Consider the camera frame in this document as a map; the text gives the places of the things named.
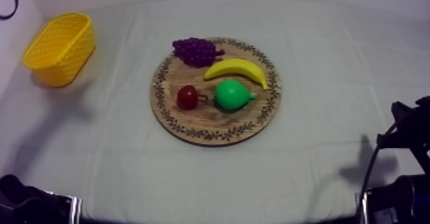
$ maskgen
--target plastic grapes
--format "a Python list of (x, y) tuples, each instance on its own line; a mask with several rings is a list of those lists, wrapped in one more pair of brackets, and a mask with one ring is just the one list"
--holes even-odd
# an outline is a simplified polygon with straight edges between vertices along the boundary
[(224, 50), (217, 51), (212, 42), (199, 38), (176, 40), (172, 45), (176, 57), (196, 68), (211, 66), (217, 56), (225, 53)]

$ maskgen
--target floral border pattern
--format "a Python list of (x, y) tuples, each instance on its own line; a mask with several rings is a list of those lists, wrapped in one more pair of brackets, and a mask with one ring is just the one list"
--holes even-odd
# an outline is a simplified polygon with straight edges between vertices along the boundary
[(169, 55), (162, 63), (161, 68), (157, 73), (157, 81), (154, 84), (155, 88), (155, 97), (157, 99), (156, 105), (161, 110), (161, 116), (168, 123), (168, 127), (172, 132), (182, 133), (185, 136), (190, 136), (193, 138), (201, 138), (203, 140), (224, 140), (230, 141), (234, 136), (240, 136), (241, 134), (252, 131), (254, 127), (257, 125), (263, 125), (266, 121), (268, 121), (269, 114), (275, 110), (275, 100), (280, 97), (280, 93), (278, 89), (280, 88), (279, 83), (277, 81), (278, 75), (275, 72), (274, 65), (268, 60), (266, 55), (256, 49), (254, 46), (246, 44), (244, 42), (234, 40), (234, 39), (226, 39), (226, 38), (217, 38), (211, 40), (215, 45), (228, 44), (232, 45), (243, 51), (250, 51), (252, 55), (257, 57), (259, 61), (265, 64), (266, 68), (269, 69), (267, 73), (267, 86), (270, 91), (270, 98), (266, 99), (266, 105), (262, 107), (260, 115), (257, 117), (257, 122), (246, 122), (240, 125), (239, 127), (232, 127), (225, 132), (219, 131), (208, 131), (208, 130), (196, 130), (194, 128), (188, 129), (186, 126), (182, 125), (178, 122), (177, 118), (171, 115), (170, 110), (166, 107), (166, 98), (163, 87), (163, 82), (166, 80), (166, 74), (169, 72), (169, 66), (172, 63), (172, 60), (176, 58), (174, 55)]

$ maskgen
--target basket rim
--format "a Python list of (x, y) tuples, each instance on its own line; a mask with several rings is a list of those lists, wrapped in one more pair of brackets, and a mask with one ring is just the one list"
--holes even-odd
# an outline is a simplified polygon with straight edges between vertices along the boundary
[[(50, 63), (49, 65), (44, 65), (44, 66), (34, 66), (31, 63), (28, 63), (28, 54), (30, 54), (30, 52), (33, 50), (33, 48), (35, 47), (35, 45), (40, 41), (41, 37), (46, 34), (46, 32), (49, 30), (49, 28), (54, 25), (57, 21), (61, 20), (62, 18), (65, 17), (69, 17), (71, 15), (80, 15), (85, 17), (86, 19), (86, 23), (85, 25), (82, 27), (82, 29), (77, 33), (77, 35), (70, 41), (72, 44), (69, 44), (67, 46), (65, 46), (65, 48), (58, 54), (58, 56), (56, 57), (56, 59), (54, 61), (52, 61), (52, 63)], [(22, 56), (22, 62), (23, 64), (31, 69), (43, 69), (43, 68), (51, 68), (53, 66), (55, 66), (57, 63), (59, 63), (66, 55), (66, 53), (69, 52), (69, 50), (76, 44), (77, 40), (80, 39), (80, 37), (84, 34), (84, 32), (88, 29), (89, 26), (91, 26), (92, 24), (92, 20), (90, 18), (90, 16), (88, 16), (85, 13), (79, 13), (79, 12), (70, 12), (70, 13), (63, 13), (61, 15), (58, 15), (56, 17), (54, 17), (53, 19), (51, 19), (43, 28), (43, 30), (41, 30), (41, 32), (37, 35), (37, 37), (31, 42), (30, 46), (26, 49), (26, 51), (24, 52), (23, 56)]]

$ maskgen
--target wooden plate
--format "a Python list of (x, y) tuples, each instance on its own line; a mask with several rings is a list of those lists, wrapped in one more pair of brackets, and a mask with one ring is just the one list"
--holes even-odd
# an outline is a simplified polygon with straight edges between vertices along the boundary
[[(269, 87), (263, 91), (261, 85), (244, 76), (221, 76), (210, 81), (203, 77), (208, 67), (191, 68), (173, 53), (157, 68), (151, 84), (151, 108), (160, 124), (171, 134), (186, 142), (206, 147), (231, 145), (246, 140), (261, 131), (271, 121), (281, 101), (281, 83), (275, 66), (265, 54), (254, 46), (231, 38), (207, 38), (223, 49), (223, 59), (242, 58), (262, 68)], [(214, 105), (213, 98), (219, 82), (236, 79), (244, 84), (257, 99), (249, 101), (235, 113), (223, 113)], [(180, 88), (193, 85), (199, 94), (209, 97), (199, 102), (197, 108), (184, 111), (177, 107), (176, 96)]]

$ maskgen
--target black cable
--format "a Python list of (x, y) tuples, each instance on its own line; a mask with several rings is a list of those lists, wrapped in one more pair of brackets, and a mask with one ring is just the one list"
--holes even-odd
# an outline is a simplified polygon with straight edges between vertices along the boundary
[[(394, 123), (390, 126), (390, 128), (388, 128), (388, 130), (386, 131), (385, 135), (387, 134), (391, 134), (394, 129), (397, 127), (397, 124)], [(366, 174), (364, 176), (364, 180), (363, 180), (363, 185), (362, 185), (362, 189), (360, 191), (360, 197), (359, 197), (359, 202), (358, 202), (358, 207), (357, 207), (357, 211), (356, 211), (356, 224), (360, 224), (361, 220), (362, 220), (362, 209), (363, 209), (363, 198), (364, 198), (364, 192), (367, 189), (367, 184), (369, 183), (369, 179), (370, 179), (370, 175), (372, 173), (372, 169), (373, 166), (375, 165), (375, 161), (376, 161), (376, 157), (378, 156), (378, 152), (379, 150), (381, 150), (381, 146), (383, 145), (383, 143), (380, 143), (378, 145), (376, 145), (375, 150), (373, 151), (372, 157), (370, 159), (369, 165), (367, 166), (367, 170), (366, 170)]]
[(15, 1), (15, 9), (9, 15), (0, 15), (0, 20), (7, 20), (7, 19), (10, 19), (12, 16), (15, 15), (15, 13), (17, 12), (17, 9), (18, 9), (19, 2), (18, 2), (18, 0), (14, 0), (14, 1)]

